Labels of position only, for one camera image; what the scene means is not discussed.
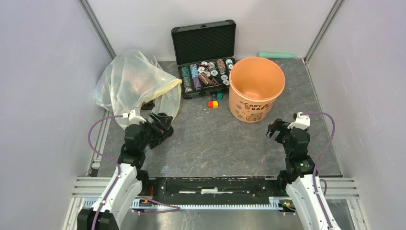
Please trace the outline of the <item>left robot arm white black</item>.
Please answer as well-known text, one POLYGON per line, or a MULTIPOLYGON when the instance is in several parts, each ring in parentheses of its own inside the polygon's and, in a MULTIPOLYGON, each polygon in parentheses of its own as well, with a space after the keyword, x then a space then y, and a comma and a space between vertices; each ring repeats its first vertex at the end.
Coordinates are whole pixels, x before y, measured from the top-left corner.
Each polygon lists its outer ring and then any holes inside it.
POLYGON ((173 134, 173 117, 165 113, 150 113, 148 121, 136 116, 135 111, 110 118, 122 118, 130 125, 124 130, 124 144, 117 160, 101 154, 92 144, 90 148, 100 157, 115 163, 114 174, 97 201, 89 209, 82 209, 77 217, 79 230, 118 230, 131 203, 138 195, 150 190, 147 171, 142 170, 146 149, 153 149, 173 134))

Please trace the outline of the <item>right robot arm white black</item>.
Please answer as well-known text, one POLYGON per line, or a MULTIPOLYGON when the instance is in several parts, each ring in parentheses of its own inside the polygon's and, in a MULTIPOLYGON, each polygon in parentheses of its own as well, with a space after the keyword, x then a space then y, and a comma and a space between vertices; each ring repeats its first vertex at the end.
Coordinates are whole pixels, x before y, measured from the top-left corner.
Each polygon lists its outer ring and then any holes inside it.
POLYGON ((328 207, 316 164, 308 154, 310 118, 299 116, 294 122, 277 118, 268 126, 267 136, 275 132, 285 152, 286 169, 277 177, 277 191, 289 196, 305 230, 338 230, 340 227, 328 207))

